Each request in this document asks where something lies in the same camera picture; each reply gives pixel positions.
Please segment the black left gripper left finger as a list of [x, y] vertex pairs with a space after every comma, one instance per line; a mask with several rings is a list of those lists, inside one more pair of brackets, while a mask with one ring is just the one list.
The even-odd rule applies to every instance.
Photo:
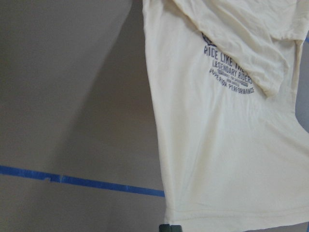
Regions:
[[170, 225], [169, 224], [159, 225], [159, 232], [170, 232]]

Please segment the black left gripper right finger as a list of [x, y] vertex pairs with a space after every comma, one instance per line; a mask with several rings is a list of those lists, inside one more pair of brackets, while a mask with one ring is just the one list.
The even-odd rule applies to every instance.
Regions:
[[171, 232], [182, 232], [182, 227], [181, 225], [171, 225], [170, 231]]

